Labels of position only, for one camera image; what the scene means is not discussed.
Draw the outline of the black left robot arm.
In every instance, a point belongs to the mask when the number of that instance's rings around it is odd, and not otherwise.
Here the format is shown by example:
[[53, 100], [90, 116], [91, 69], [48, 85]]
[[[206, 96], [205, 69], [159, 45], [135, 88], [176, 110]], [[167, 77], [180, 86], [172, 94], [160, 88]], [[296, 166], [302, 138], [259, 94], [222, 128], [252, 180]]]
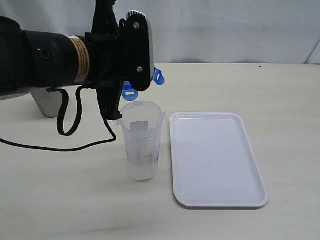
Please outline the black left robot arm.
[[84, 36], [29, 31], [7, 17], [0, 19], [0, 94], [28, 94], [36, 89], [59, 92], [57, 113], [64, 120], [69, 96], [65, 87], [97, 92], [102, 118], [121, 118], [119, 102], [125, 78], [118, 60], [121, 45], [113, 0], [95, 3], [92, 29]]

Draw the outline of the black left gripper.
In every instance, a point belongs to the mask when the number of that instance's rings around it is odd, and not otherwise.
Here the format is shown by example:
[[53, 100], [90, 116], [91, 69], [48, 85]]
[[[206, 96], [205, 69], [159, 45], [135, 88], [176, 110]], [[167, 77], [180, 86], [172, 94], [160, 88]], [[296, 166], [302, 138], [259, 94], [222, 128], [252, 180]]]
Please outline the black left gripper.
[[104, 120], [122, 117], [119, 103], [126, 77], [125, 35], [127, 21], [116, 20], [114, 0], [97, 0], [91, 32], [85, 33], [92, 56], [92, 84]]

